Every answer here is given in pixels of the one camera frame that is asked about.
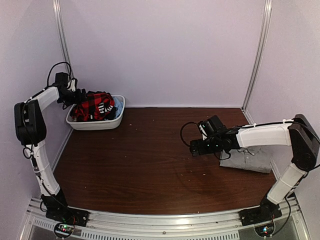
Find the red black plaid shirt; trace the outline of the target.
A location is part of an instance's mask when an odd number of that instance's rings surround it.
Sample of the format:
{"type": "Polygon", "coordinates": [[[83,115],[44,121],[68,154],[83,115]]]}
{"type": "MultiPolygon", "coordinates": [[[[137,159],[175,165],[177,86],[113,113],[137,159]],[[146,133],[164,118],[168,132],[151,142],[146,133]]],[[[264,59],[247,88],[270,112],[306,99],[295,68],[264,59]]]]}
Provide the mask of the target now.
{"type": "Polygon", "coordinates": [[[112,112],[114,99],[108,92],[86,95],[86,100],[76,104],[70,116],[76,122],[104,121],[105,115],[112,112]]]}

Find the white plastic laundry basket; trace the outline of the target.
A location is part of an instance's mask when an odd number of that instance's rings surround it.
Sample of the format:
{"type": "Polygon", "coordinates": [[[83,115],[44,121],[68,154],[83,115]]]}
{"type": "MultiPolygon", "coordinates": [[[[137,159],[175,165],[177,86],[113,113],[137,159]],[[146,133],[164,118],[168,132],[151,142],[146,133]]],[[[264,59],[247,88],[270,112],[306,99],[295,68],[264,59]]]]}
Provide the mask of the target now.
{"type": "Polygon", "coordinates": [[[122,108],[120,109],[119,113],[117,114],[117,118],[113,120],[103,120],[103,121],[87,121],[87,122],[77,122],[72,119],[70,113],[75,105],[72,105],[69,109],[65,121],[77,131],[100,131],[100,130],[112,130],[116,129],[120,126],[125,106],[126,106],[126,98],[122,95],[114,94],[113,98],[116,99],[118,102],[122,104],[122,108]]]}

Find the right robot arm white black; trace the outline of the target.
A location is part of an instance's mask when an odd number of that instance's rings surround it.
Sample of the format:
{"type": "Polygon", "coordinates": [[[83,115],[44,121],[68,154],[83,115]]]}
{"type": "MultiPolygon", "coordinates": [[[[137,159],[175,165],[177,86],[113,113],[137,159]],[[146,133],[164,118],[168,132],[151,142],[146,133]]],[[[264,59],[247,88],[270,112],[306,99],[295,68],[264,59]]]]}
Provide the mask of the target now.
{"type": "Polygon", "coordinates": [[[276,122],[234,127],[226,127],[220,118],[214,115],[197,123],[197,127],[201,137],[187,143],[194,157],[224,152],[229,160],[232,150],[250,147],[287,148],[290,151],[291,159],[287,162],[287,167],[256,210],[256,216],[261,221],[268,220],[297,183],[320,166],[317,162],[320,138],[307,117],[301,113],[276,122]]]}

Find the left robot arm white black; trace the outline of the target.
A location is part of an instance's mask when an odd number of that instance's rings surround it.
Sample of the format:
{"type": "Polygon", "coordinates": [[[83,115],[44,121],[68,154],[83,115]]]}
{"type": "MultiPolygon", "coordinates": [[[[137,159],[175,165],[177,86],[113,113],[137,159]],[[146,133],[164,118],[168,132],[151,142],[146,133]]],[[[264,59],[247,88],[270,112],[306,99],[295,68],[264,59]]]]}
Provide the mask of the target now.
{"type": "Polygon", "coordinates": [[[46,214],[53,214],[61,222],[69,221],[73,211],[68,207],[63,190],[50,167],[46,151],[47,127],[43,111],[56,101],[66,105],[75,103],[78,91],[75,86],[54,83],[14,106],[16,137],[23,146],[24,157],[31,162],[46,214]]]}

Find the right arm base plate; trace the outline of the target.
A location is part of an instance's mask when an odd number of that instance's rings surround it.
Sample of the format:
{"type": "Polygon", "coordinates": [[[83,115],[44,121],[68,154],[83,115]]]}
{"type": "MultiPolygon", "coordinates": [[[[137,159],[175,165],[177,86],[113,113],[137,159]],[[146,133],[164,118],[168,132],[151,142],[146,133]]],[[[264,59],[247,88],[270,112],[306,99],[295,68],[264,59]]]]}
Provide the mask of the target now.
{"type": "Polygon", "coordinates": [[[262,206],[243,209],[239,211],[238,214],[242,226],[256,225],[282,216],[280,209],[270,210],[262,206]]]}

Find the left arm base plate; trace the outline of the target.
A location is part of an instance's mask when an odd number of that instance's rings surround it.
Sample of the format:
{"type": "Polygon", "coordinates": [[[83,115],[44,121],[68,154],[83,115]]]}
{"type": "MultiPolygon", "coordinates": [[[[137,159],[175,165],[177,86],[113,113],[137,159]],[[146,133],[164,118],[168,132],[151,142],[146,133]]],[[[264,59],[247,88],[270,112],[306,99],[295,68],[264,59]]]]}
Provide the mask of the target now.
{"type": "Polygon", "coordinates": [[[59,207],[56,209],[48,209],[45,216],[48,219],[52,219],[68,225],[86,227],[89,212],[86,210],[71,207],[59,207]]]}

